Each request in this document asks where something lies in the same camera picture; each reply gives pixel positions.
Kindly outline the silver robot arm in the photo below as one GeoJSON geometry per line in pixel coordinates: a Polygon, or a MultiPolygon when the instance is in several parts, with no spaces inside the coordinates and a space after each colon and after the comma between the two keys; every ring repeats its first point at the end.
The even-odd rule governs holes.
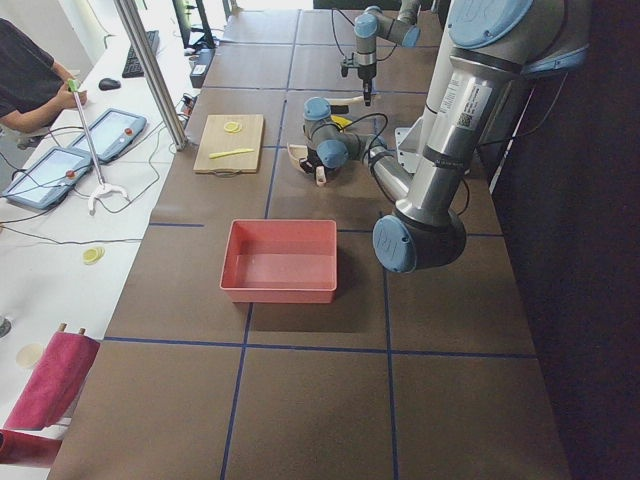
{"type": "Polygon", "coordinates": [[[400,3],[395,18],[384,14],[380,7],[367,7],[354,21],[355,51],[341,61],[341,76],[345,78],[352,69],[362,81],[365,106],[372,103],[373,80],[377,75],[377,41],[387,40],[394,45],[414,47],[421,30],[417,26],[421,2],[406,0],[400,3]]]}
{"type": "Polygon", "coordinates": [[[344,132],[322,97],[308,99],[303,131],[312,158],[330,169],[365,164],[394,209],[373,229],[379,262],[392,272],[444,266],[466,245],[451,204],[506,86],[581,65],[588,1],[454,1],[449,7],[418,134],[418,166],[406,171],[373,136],[344,132]]]}

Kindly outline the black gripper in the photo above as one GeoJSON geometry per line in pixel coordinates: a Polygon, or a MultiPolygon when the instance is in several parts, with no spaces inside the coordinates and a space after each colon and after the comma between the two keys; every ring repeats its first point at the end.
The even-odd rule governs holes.
{"type": "Polygon", "coordinates": [[[299,161],[299,167],[303,172],[307,174],[316,174],[316,170],[320,168],[325,174],[330,171],[329,167],[326,167],[315,150],[307,150],[306,156],[299,161]]]}
{"type": "Polygon", "coordinates": [[[373,95],[373,82],[374,77],[367,76],[366,78],[362,78],[362,88],[363,88],[363,97],[371,98],[373,95]]]}

